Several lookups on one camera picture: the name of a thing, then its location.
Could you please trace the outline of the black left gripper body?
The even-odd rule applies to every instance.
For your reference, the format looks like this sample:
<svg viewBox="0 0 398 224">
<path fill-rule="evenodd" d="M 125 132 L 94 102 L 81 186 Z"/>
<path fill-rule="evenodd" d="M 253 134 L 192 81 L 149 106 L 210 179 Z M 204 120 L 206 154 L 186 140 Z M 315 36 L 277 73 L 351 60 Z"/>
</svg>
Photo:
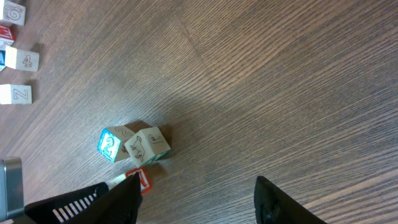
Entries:
<svg viewBox="0 0 398 224">
<path fill-rule="evenodd" d="M 47 198 L 25 206 L 24 213 L 36 223 L 64 223 L 77 216 L 109 191 L 105 182 Z"/>
</svg>

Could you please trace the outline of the green side animal block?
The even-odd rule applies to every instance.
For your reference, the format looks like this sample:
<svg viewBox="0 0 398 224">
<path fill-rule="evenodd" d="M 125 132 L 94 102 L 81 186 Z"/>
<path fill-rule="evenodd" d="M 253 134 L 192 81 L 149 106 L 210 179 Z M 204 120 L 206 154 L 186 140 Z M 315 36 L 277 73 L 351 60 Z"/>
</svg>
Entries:
<svg viewBox="0 0 398 224">
<path fill-rule="evenodd" d="M 108 185 L 108 189 L 112 189 L 115 186 L 117 186 L 120 182 L 122 182 L 124 179 L 126 179 L 129 176 L 133 176 L 136 173 L 139 174 L 140 178 L 140 185 L 141 185 L 141 194 L 144 195 L 148 193 L 148 191 L 151 190 L 152 185 L 149 182 L 149 178 L 146 174 L 146 171 L 144 168 L 135 168 L 133 170 L 127 171 L 121 175 L 118 175 L 117 177 L 106 181 L 106 184 Z"/>
</svg>

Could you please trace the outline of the green Z letter block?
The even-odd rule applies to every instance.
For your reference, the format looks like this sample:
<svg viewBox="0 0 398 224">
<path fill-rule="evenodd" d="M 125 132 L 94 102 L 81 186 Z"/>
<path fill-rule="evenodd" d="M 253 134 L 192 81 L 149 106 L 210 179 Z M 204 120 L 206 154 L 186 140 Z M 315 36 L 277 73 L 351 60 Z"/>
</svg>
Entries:
<svg viewBox="0 0 398 224">
<path fill-rule="evenodd" d="M 171 150 L 158 127 L 138 131 L 124 145 L 137 168 L 156 161 Z"/>
</svg>

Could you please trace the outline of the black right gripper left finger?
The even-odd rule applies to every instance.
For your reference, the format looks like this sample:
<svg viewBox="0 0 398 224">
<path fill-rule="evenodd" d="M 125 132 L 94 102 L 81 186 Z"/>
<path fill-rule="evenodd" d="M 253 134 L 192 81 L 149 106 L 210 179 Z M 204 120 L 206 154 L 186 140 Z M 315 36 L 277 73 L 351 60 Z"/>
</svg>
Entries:
<svg viewBox="0 0 398 224">
<path fill-rule="evenodd" d="M 142 202 L 140 175 L 130 175 L 79 215 L 66 223 L 100 224 L 137 222 Z"/>
</svg>

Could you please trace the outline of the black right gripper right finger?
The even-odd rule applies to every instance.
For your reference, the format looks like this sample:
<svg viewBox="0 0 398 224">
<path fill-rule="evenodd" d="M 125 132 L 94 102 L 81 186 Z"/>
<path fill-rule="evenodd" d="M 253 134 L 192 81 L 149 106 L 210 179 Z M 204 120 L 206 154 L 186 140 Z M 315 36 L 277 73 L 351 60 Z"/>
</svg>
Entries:
<svg viewBox="0 0 398 224">
<path fill-rule="evenodd" d="M 258 224 L 326 224 L 263 176 L 256 178 L 254 208 Z"/>
</svg>

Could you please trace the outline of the blue 2 number block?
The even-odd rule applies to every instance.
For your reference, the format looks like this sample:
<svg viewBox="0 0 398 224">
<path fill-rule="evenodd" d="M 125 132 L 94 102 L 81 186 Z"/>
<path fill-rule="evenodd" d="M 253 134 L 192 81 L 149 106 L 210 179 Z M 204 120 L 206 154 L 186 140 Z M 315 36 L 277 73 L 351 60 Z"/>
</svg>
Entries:
<svg viewBox="0 0 398 224">
<path fill-rule="evenodd" d="M 135 132 L 125 126 L 104 128 L 98 142 L 98 151 L 111 162 L 118 162 L 130 158 L 125 143 Z"/>
</svg>

